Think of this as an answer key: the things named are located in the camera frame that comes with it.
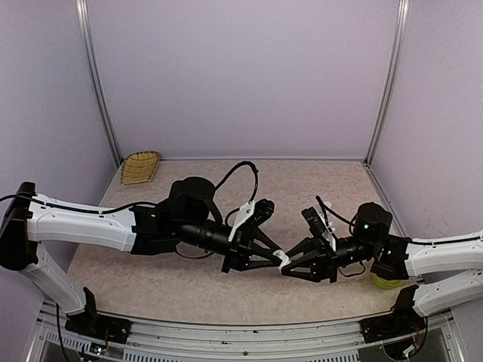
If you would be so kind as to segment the white pill bottle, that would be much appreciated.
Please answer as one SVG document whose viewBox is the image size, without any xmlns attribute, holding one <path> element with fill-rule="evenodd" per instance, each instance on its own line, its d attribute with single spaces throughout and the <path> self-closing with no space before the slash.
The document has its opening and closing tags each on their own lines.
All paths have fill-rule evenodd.
<svg viewBox="0 0 483 362">
<path fill-rule="evenodd" d="M 280 264 L 278 265 L 279 271 L 291 263 L 289 256 L 282 249 L 275 250 L 272 255 L 280 260 Z"/>
</svg>

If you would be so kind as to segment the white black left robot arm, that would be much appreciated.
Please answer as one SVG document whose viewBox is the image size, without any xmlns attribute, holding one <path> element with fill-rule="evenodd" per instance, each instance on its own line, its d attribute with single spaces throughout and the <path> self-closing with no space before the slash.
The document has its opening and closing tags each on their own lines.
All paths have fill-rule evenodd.
<svg viewBox="0 0 483 362">
<path fill-rule="evenodd" d="M 66 276 L 49 257 L 44 241 L 97 245 L 141 256 L 173 253 L 186 243 L 220 254 L 224 272 L 287 265 L 285 252 L 260 230 L 274 211 L 273 203 L 248 201 L 237 210 L 233 226 L 227 226 L 214 202 L 216 190 L 211 181 L 191 176 L 173 183 L 169 196 L 157 204 L 140 201 L 109 209 L 49 198 L 37 193 L 34 183 L 25 182 L 8 199 L 1 225 L 1 265 L 27 276 L 92 336 L 106 327 L 94 295 Z"/>
</svg>

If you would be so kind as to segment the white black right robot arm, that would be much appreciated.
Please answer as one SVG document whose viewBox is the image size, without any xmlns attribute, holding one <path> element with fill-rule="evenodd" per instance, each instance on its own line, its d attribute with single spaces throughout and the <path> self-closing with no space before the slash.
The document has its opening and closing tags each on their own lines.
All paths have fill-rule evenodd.
<svg viewBox="0 0 483 362">
<path fill-rule="evenodd" d="M 482 297 L 482 233 L 452 238 L 419 239 L 391 235 L 392 214 L 374 202 L 359 206 L 348 223 L 350 235 L 337 238 L 326 219 L 328 209 L 302 214 L 311 237 L 288 252 L 275 251 L 285 276 L 315 283 L 337 280 L 340 270 L 365 260 L 371 273 L 385 281 L 406 281 L 437 272 L 453 276 L 431 284 L 413 285 L 399 292 L 386 318 L 386 328 L 403 334 L 419 317 L 444 311 Z"/>
</svg>

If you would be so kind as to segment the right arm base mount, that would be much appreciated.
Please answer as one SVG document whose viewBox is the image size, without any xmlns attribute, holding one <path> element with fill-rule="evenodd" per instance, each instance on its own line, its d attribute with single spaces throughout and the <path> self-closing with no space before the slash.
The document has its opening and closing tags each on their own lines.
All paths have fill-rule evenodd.
<svg viewBox="0 0 483 362">
<path fill-rule="evenodd" d="M 404 336 L 427 327 L 426 318 L 414 310 L 416 290 L 416 285 L 404 288 L 399 292 L 390 313 L 364 318 L 359 322 L 365 343 Z"/>
</svg>

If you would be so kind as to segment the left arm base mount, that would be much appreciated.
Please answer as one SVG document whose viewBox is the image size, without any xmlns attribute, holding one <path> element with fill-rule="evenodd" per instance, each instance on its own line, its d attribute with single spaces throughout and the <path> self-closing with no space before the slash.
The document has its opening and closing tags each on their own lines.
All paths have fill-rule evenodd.
<svg viewBox="0 0 483 362">
<path fill-rule="evenodd" d="M 68 314 L 66 330 L 105 342 L 115 342 L 125 345 L 131 331 L 132 322 L 125 318 L 100 314 L 97 311 L 94 294 L 83 288 L 85 306 L 79 314 Z"/>
</svg>

